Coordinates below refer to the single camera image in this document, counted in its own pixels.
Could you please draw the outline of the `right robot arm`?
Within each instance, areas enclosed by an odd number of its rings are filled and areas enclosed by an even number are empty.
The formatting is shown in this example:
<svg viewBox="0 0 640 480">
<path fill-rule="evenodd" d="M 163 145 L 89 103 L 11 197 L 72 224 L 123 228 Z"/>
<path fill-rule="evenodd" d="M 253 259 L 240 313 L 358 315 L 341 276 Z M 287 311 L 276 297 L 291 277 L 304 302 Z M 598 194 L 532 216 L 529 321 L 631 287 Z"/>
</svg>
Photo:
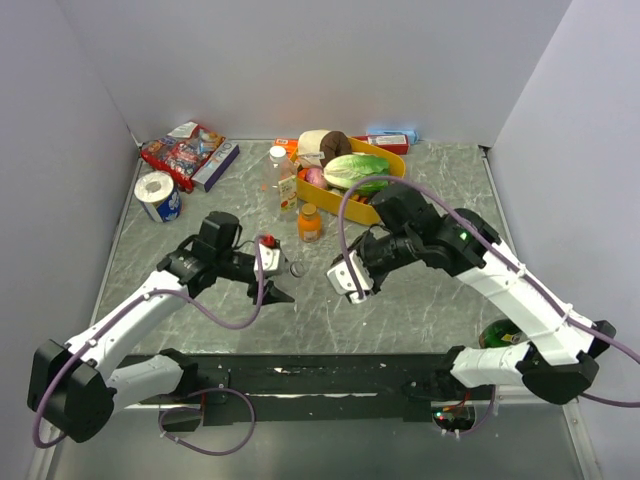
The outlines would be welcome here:
<svg viewBox="0 0 640 480">
<path fill-rule="evenodd" d="M 573 309 L 543 287 L 499 234 L 467 209 L 439 214 L 414 189 L 392 183 L 371 205 L 387 233 L 366 233 L 353 245 L 351 260 L 360 280 L 343 274 L 352 301 L 378 293 L 393 271 L 415 262 L 440 269 L 471 287 L 504 313 L 523 335 L 503 347 L 451 348 L 432 376 L 440 398 L 456 399 L 484 385 L 524 386 L 537 397 L 565 404 L 588 390 L 599 371 L 597 357 L 612 338 L 606 321 L 578 319 Z"/>
</svg>

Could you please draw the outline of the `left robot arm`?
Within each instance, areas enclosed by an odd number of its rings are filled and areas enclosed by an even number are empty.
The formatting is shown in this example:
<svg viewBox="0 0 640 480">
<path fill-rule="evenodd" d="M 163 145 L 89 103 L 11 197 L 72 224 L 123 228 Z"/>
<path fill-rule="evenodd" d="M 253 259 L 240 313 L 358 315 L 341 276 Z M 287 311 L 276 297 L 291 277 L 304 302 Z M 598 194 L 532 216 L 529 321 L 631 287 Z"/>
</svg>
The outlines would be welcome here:
<svg viewBox="0 0 640 480">
<path fill-rule="evenodd" d="M 129 366 L 123 360 L 167 317 L 190 304 L 215 324 L 241 330 L 257 320 L 265 305 L 290 303 L 277 281 L 291 274 L 291 262 L 278 239 L 259 234 L 254 251 L 239 244 L 239 219 L 213 211 L 200 230 L 164 256 L 143 284 L 115 310 L 64 343 L 48 340 L 35 352 L 27 405 L 35 413 L 32 439 L 42 449 L 54 446 L 40 437 L 47 421 L 63 438 L 77 443 L 95 436 L 111 416 L 157 396 L 177 402 L 198 389 L 198 364 L 173 349 Z M 240 323 L 226 322 L 198 302 L 218 279 L 247 287 L 255 313 Z"/>
</svg>

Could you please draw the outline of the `brown bottle cap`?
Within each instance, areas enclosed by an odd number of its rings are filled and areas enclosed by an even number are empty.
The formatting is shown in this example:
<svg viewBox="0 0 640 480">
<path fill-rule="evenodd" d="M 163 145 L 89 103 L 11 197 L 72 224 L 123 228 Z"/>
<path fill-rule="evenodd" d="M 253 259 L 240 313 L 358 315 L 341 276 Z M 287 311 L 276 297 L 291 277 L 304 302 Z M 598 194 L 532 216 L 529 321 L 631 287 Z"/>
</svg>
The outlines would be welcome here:
<svg viewBox="0 0 640 480">
<path fill-rule="evenodd" d="M 301 213 L 305 216 L 313 216 L 317 213 L 317 207 L 311 203 L 306 203 L 302 206 Z"/>
</svg>

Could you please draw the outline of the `small orange juice bottle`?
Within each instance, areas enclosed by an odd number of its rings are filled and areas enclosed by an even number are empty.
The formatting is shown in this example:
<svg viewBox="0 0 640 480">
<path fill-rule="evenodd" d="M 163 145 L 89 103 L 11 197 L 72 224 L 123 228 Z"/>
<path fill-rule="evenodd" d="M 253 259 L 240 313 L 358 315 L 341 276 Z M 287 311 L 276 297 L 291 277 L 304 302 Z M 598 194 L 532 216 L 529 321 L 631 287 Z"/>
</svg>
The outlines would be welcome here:
<svg viewBox="0 0 640 480">
<path fill-rule="evenodd" d="M 300 209 L 297 225 L 299 237 L 304 242 L 315 242 L 322 236 L 323 224 L 318 209 L 313 216 L 303 215 Z"/>
</svg>

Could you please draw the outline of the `large clear plastic bottle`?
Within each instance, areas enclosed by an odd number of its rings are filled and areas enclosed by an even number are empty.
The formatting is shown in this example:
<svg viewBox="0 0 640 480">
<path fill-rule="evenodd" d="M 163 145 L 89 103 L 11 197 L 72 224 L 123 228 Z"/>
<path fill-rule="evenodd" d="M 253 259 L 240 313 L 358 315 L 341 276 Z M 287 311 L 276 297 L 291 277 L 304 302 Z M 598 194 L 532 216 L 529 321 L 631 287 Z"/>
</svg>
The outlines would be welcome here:
<svg viewBox="0 0 640 480">
<path fill-rule="evenodd" d="M 296 166 L 288 155 L 286 159 L 274 162 L 268 152 L 264 158 L 264 170 L 263 191 L 269 209 L 278 217 L 294 217 L 298 211 Z"/>
</svg>

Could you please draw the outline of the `white bottle cap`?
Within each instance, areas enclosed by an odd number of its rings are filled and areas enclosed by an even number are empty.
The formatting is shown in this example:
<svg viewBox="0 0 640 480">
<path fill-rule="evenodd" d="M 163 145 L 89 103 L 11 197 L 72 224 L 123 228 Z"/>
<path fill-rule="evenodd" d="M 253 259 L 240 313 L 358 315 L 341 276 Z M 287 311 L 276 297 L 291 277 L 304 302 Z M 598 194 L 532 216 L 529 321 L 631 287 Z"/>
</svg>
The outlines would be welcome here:
<svg viewBox="0 0 640 480">
<path fill-rule="evenodd" d="M 287 158 L 287 152 L 284 147 L 274 145 L 269 150 L 270 159 L 274 162 L 280 162 Z"/>
</svg>

